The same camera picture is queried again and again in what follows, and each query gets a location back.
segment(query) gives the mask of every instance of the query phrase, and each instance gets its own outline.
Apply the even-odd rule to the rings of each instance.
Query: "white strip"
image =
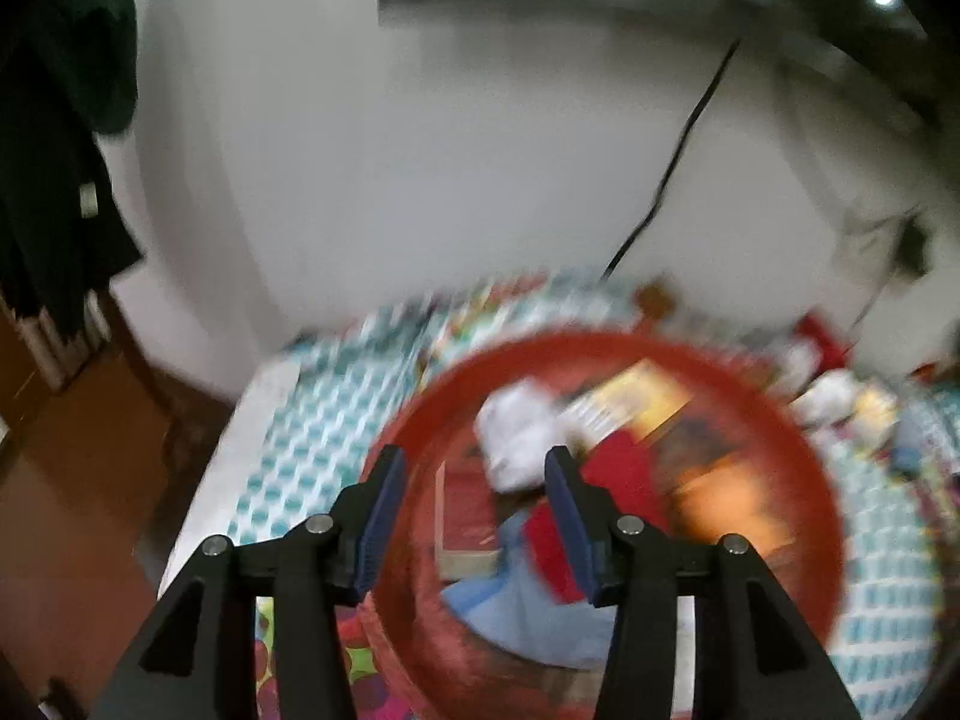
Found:
[[[260,464],[267,429],[277,409],[290,397],[300,373],[299,360],[282,357],[265,362],[253,375],[200,480],[160,579],[157,597],[170,586],[201,541],[213,533],[227,533],[247,478]]]

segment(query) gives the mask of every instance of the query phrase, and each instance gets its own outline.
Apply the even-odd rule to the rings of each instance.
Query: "white label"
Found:
[[[80,187],[80,215],[83,218],[94,218],[100,213],[97,205],[97,185],[83,184]]]

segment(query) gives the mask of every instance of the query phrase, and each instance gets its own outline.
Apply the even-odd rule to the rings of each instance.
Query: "red book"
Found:
[[[634,441],[627,430],[617,430],[603,439],[580,469],[584,481],[606,488],[623,514],[636,514],[651,525],[666,530],[667,521],[653,484],[653,455]],[[573,572],[566,561],[560,531],[546,500],[536,504],[523,527],[534,566],[563,604],[582,601]]]
[[[440,579],[493,576],[500,554],[493,491],[477,457],[448,460],[437,471],[436,548]]]

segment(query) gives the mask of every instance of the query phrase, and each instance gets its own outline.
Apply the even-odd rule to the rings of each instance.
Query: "colorful patterned cloth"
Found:
[[[456,298],[429,296],[371,314],[339,338],[298,343],[301,376],[277,410],[260,468],[248,479],[229,536],[240,543],[282,536],[326,512],[359,478],[368,449],[403,403],[464,356],[554,326],[631,327],[632,287],[565,275],[484,285]],[[941,608],[940,578],[917,502],[837,435],[813,440],[837,489],[846,527],[844,605],[830,655],[865,718],[893,720],[928,678]],[[272,601],[257,630],[257,702],[277,717],[272,676]],[[404,720],[356,618],[340,620],[344,665],[361,720]]]

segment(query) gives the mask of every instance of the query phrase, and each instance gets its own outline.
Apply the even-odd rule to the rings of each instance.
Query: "round red tray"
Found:
[[[842,533],[832,491],[800,432],[761,394],[698,353],[640,334],[535,336],[479,353],[440,375],[400,412],[368,456],[401,446],[410,482],[380,580],[360,610],[381,671],[421,720],[584,720],[598,676],[535,664],[474,635],[440,600],[434,562],[434,477],[476,445],[473,420],[495,389],[532,376],[573,392],[649,358],[692,393],[692,406],[730,437],[765,480],[793,533],[781,584],[826,643],[837,611]]]

